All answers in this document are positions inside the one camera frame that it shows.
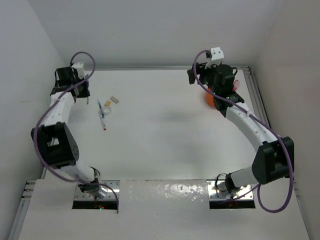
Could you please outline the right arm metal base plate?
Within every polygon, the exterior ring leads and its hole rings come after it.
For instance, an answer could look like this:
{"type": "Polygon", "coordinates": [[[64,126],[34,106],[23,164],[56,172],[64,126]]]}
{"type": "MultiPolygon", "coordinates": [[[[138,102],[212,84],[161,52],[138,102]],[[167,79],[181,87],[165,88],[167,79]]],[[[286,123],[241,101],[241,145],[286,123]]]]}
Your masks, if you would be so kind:
{"type": "Polygon", "coordinates": [[[231,198],[237,201],[253,200],[251,185],[241,186],[238,190],[229,193],[224,185],[225,180],[208,180],[207,191],[211,201],[226,201],[231,198]]]}

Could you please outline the orange highlighter pen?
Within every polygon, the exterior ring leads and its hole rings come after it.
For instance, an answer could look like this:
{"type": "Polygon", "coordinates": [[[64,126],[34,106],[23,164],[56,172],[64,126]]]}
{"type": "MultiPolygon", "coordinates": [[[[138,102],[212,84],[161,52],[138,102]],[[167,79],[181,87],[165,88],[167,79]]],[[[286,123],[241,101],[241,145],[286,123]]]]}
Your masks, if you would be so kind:
{"type": "Polygon", "coordinates": [[[240,86],[240,81],[238,79],[236,79],[234,82],[233,82],[233,91],[236,91],[240,86]]]}

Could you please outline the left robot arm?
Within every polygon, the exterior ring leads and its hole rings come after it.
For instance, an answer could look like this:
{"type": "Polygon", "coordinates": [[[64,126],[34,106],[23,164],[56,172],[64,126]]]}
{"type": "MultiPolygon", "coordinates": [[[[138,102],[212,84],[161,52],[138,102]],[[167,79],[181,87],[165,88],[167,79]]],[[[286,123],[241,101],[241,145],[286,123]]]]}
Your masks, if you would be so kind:
{"type": "Polygon", "coordinates": [[[51,168],[65,173],[73,180],[98,183],[100,172],[80,160],[78,145],[68,128],[70,111],[76,100],[90,96],[89,83],[85,82],[59,98],[66,89],[85,79],[84,64],[76,62],[69,67],[58,68],[54,76],[50,104],[57,104],[39,125],[37,143],[40,155],[51,168]]]}

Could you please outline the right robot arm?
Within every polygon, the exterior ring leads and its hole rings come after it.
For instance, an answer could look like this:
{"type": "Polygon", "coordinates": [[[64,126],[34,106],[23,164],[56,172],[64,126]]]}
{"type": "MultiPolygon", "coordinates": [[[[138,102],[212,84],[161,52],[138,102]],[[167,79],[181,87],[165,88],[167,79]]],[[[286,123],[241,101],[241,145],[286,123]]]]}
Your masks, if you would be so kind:
{"type": "Polygon", "coordinates": [[[255,115],[235,90],[237,72],[226,64],[206,68],[203,63],[187,70],[189,83],[194,84],[199,76],[199,82],[212,91],[215,108],[243,133],[256,152],[251,166],[228,173],[224,181],[216,184],[217,190],[229,194],[247,185],[265,185],[289,177],[294,170],[293,140],[276,137],[254,119],[255,115]]]}

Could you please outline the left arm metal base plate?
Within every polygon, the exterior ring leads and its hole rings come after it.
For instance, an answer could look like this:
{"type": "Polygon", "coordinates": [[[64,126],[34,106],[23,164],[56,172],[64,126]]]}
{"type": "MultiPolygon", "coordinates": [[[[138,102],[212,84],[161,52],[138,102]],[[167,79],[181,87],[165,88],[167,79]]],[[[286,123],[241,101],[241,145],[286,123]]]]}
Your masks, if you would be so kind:
{"type": "Polygon", "coordinates": [[[120,182],[103,180],[102,185],[78,184],[74,192],[75,201],[115,201],[120,194],[120,182]]]}

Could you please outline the teal capped pen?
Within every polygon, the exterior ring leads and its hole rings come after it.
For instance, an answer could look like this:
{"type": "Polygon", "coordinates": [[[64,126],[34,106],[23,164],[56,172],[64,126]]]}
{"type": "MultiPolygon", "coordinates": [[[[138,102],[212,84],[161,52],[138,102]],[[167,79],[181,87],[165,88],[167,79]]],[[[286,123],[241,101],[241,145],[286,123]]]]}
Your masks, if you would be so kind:
{"type": "Polygon", "coordinates": [[[103,112],[103,109],[102,109],[102,105],[101,105],[101,102],[99,99],[97,99],[97,104],[98,104],[98,107],[99,107],[99,113],[101,115],[101,118],[103,119],[105,117],[104,115],[104,112],[103,112]]]}

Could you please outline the beige eraser block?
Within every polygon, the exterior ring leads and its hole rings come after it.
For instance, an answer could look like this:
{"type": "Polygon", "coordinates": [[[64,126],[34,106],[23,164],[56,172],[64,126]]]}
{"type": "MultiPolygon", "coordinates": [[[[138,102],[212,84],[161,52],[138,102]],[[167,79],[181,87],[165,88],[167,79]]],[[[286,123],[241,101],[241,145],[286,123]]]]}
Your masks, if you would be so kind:
{"type": "Polygon", "coordinates": [[[110,99],[111,99],[114,103],[116,103],[116,104],[119,103],[119,100],[118,100],[116,97],[114,97],[114,96],[111,96],[110,99]]]}

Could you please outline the blue gel pen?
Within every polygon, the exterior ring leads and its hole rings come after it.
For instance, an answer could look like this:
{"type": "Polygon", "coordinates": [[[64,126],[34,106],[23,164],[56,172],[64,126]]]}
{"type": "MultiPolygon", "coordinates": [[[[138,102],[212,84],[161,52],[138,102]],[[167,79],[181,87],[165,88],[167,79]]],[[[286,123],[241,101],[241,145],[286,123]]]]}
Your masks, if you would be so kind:
{"type": "Polygon", "coordinates": [[[101,125],[102,125],[103,130],[106,131],[106,130],[107,130],[107,127],[106,127],[106,125],[105,125],[105,120],[104,120],[104,118],[105,118],[105,115],[104,115],[103,111],[101,111],[101,112],[100,112],[100,121],[101,121],[101,125]]]}

